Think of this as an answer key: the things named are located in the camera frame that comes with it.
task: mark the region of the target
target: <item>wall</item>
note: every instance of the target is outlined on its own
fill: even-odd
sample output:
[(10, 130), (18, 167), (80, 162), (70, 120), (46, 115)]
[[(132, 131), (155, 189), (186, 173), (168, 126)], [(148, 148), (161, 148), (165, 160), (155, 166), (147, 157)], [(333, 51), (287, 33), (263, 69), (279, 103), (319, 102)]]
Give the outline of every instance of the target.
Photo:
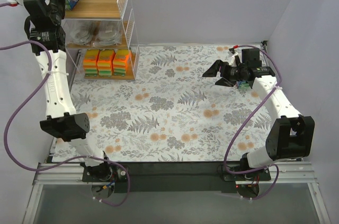
[(140, 43), (260, 42), (290, 0), (132, 0)]
[[(23, 30), (28, 16), (24, 7), (0, 8), (0, 46), (27, 40)], [(13, 111), (41, 82), (41, 74), (30, 46), (0, 51), (0, 131)], [(19, 161), (36, 167), (48, 154), (51, 137), (42, 132), (45, 97), (39, 92), (18, 114), (9, 133), (9, 145)], [(32, 190), (34, 173), (16, 166), (0, 144), (0, 223), (21, 223)]]
[(269, 40), (293, 105), (315, 122), (310, 160), (332, 223), (339, 222), (339, 0), (291, 0)]

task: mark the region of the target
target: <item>floral tablecloth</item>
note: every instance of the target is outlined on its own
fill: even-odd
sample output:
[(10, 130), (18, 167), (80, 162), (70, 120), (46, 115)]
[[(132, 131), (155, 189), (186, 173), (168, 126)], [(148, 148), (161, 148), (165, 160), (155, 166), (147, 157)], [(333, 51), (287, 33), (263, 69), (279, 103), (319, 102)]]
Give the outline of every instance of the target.
[[(120, 162), (223, 160), (232, 136), (260, 103), (251, 89), (214, 85), (201, 75), (227, 46), (140, 47), (136, 81), (85, 80), (76, 74), (71, 96), (90, 117), (90, 142)], [(264, 146), (270, 117), (262, 108), (233, 145), (229, 159)], [(76, 156), (58, 139), (53, 162)]]

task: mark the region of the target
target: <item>shelf tier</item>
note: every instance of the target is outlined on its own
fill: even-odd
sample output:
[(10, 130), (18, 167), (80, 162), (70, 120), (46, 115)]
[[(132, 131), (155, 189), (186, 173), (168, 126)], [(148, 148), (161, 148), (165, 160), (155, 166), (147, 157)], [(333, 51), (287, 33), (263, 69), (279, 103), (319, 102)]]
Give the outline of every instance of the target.
[(133, 66), (135, 65), (136, 61), (136, 54), (132, 54), (132, 63), (131, 60), (129, 61), (128, 69), (126, 71), (125, 77), (123, 76), (116, 76), (112, 75), (110, 77), (102, 77), (102, 76), (95, 76), (95, 77), (84, 77), (84, 79), (114, 79), (114, 80), (135, 80), (134, 74), (133, 74)]
[(120, 20), (117, 0), (80, 0), (66, 19)]
[[(123, 25), (124, 25), (124, 28), (126, 29), (128, 25), (128, 21), (124, 21)], [(91, 43), (94, 42), (96, 38), (96, 34), (97, 33), (94, 34), (93, 39), (91, 40)], [(117, 44), (117, 45), (93, 47), (92, 45), (78, 45), (74, 43), (69, 43), (66, 45), (66, 48), (67, 49), (128, 49), (126, 36), (123, 31), (123, 28), (121, 28), (121, 35), (122, 35), (121, 44)]]

